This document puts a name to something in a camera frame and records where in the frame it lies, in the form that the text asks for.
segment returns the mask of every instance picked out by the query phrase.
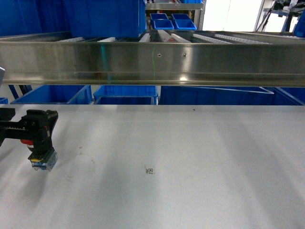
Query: shelving rack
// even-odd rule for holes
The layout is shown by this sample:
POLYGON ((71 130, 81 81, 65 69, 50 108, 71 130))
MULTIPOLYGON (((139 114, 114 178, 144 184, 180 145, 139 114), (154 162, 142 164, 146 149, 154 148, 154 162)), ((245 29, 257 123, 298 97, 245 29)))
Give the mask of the shelving rack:
POLYGON ((147 0, 146 10, 194 10, 194 23, 198 30, 203 27, 206 0, 202 3, 181 3, 179 0, 147 0))

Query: metal shelf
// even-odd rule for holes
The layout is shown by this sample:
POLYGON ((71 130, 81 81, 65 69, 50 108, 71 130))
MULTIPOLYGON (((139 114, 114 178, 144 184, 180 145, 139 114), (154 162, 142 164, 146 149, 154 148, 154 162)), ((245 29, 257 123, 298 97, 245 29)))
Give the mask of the metal shelf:
POLYGON ((3 84, 305 86, 305 39, 289 33, 166 31, 173 43, 158 32, 114 42, 55 42, 69 32, 0 39, 3 84))
POLYGON ((189 4, 180 3, 179 0, 147 0, 147 10, 201 10, 204 6, 203 3, 189 4))

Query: blue storage crate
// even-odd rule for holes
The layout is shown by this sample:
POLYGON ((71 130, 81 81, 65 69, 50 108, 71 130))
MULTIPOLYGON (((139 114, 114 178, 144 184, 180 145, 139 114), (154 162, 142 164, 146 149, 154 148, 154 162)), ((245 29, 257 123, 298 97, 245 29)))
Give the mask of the blue storage crate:
POLYGON ((197 27, 194 25, 192 20, 174 20, 173 24, 176 30, 196 30, 197 27))
POLYGON ((173 20, 190 20, 189 15, 185 13, 173 13, 172 18, 173 20))
POLYGON ((151 13, 151 20, 168 20, 166 13, 151 13))
POLYGON ((0 98, 0 104, 9 104, 9 100, 7 98, 0 98))
POLYGON ((146 29, 143 0, 65 0, 74 37, 139 37, 146 29))
POLYGON ((63 0, 2 0, 0 36, 70 30, 63 0))
POLYGON ((202 3, 202 0, 181 0, 182 3, 202 3))
POLYGON ((108 105, 153 105, 152 97, 100 97, 94 103, 108 105))
POLYGON ((283 90, 305 103, 305 88, 303 87, 282 87, 283 90))
POLYGON ((1 0, 0 36, 41 33, 35 0, 1 0))
POLYGON ((152 104, 157 104, 158 90, 156 86, 105 85, 94 92, 93 96, 95 100, 101 97, 150 97, 153 98, 152 104))
POLYGON ((11 102, 11 104, 90 104, 91 86, 44 85, 11 102))
POLYGON ((302 105, 278 89, 163 86, 163 105, 302 105))
POLYGON ((173 23, 171 20, 154 20, 152 28, 155 30, 173 30, 173 23))
POLYGON ((42 32, 69 31, 63 0, 36 0, 42 32))
POLYGON ((305 11, 303 11, 299 22, 297 23, 295 30, 294 30, 294 35, 297 37, 303 37, 305 38, 305 11))

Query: metal frame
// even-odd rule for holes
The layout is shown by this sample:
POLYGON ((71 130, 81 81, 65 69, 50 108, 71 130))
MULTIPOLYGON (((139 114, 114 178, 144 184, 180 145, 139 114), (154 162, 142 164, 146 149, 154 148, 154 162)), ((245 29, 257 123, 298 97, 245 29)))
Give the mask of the metal frame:
POLYGON ((158 2, 154 0, 154 3, 148 2, 146 4, 146 10, 200 10, 204 7, 204 3, 190 4, 181 3, 179 0, 169 1, 169 3, 158 2))
MULTIPOLYGON (((277 33, 168 31, 192 43, 162 43, 157 31, 147 33, 151 41, 144 43, 35 42, 37 35, 32 42, 31 36, 25 42, 0 39, 3 84, 305 86, 304 39, 277 33), (194 34, 271 44, 212 44, 194 34)), ((52 39, 63 37, 57 35, 52 39)))

